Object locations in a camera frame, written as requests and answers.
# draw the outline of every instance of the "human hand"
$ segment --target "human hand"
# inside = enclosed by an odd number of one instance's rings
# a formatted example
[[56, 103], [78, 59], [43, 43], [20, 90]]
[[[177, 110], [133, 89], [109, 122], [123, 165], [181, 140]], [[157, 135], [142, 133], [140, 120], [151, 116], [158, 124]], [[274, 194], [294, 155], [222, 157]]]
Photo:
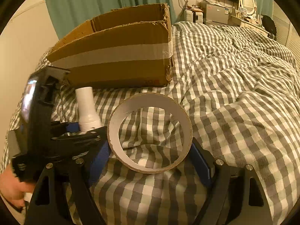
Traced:
[[25, 206], [24, 194], [33, 193], [34, 183], [20, 182], [13, 174], [11, 164], [0, 174], [0, 192], [16, 208]]

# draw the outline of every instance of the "cardboard ring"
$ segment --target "cardboard ring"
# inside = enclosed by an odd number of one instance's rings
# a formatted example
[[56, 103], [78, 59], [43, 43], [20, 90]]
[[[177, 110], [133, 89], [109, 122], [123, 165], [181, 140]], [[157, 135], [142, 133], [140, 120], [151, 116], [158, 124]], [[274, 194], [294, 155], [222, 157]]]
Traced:
[[[178, 159], [169, 166], [154, 169], [143, 167], [131, 160], [121, 147], [119, 128], [123, 120], [133, 111], [143, 107], [159, 107], [164, 109], [167, 113], [171, 113], [182, 127], [184, 133], [182, 151]], [[161, 173], [176, 167], [187, 156], [192, 144], [192, 138], [192, 124], [183, 107], [173, 99], [158, 93], [141, 93], [127, 98], [115, 108], [107, 126], [107, 139], [113, 153], [125, 166], [139, 173]]]

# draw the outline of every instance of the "bed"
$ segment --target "bed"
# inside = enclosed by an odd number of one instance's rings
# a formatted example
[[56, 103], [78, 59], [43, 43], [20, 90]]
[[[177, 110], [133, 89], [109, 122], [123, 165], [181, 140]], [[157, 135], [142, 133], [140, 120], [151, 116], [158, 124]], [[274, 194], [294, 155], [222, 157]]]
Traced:
[[[107, 125], [114, 108], [131, 95], [157, 92], [179, 102], [193, 135], [214, 158], [255, 168], [274, 224], [280, 224], [300, 195], [300, 77], [289, 49], [248, 28], [179, 22], [172, 27], [173, 80], [163, 88], [94, 90], [97, 113]], [[37, 67], [49, 65], [47, 53]], [[17, 128], [20, 106], [10, 129]], [[74, 89], [62, 86], [52, 120], [78, 120]], [[143, 108], [121, 125], [127, 155], [147, 167], [173, 162], [182, 132], [172, 115]], [[8, 163], [6, 144], [2, 166]], [[67, 189], [73, 220], [79, 217]], [[146, 175], [111, 155], [91, 188], [107, 224], [192, 224], [206, 189], [186, 159], [164, 173]]]

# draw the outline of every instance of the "bedspread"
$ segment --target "bedspread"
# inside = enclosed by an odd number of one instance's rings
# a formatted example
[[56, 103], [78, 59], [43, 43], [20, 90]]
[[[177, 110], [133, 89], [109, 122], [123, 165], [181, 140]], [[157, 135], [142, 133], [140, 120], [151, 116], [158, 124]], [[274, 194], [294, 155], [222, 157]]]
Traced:
[[[300, 77], [294, 56], [248, 28], [179, 22], [172, 35], [171, 83], [163, 88], [94, 89], [102, 123], [107, 125], [114, 108], [131, 95], [157, 92], [173, 98], [188, 113], [194, 137], [214, 158], [255, 168], [274, 224], [280, 224], [300, 195]], [[37, 68], [50, 64], [46, 56]], [[19, 112], [20, 105], [10, 129], [18, 126]], [[74, 89], [61, 87], [52, 120], [78, 120]], [[147, 167], [166, 166], [181, 150], [179, 123], [159, 108], [130, 114], [119, 137], [127, 155]], [[2, 167], [7, 163], [6, 144]], [[107, 224], [192, 224], [206, 198], [187, 158], [172, 170], [147, 175], [111, 155], [91, 193]], [[72, 196], [68, 199], [79, 223]]]

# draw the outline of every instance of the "mirror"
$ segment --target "mirror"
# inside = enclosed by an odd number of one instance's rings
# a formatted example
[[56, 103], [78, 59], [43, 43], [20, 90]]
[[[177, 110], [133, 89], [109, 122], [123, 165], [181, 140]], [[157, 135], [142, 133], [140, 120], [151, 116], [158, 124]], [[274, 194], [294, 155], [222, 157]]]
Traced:
[[240, 6], [247, 9], [247, 15], [254, 13], [255, 1], [254, 0], [240, 0]]

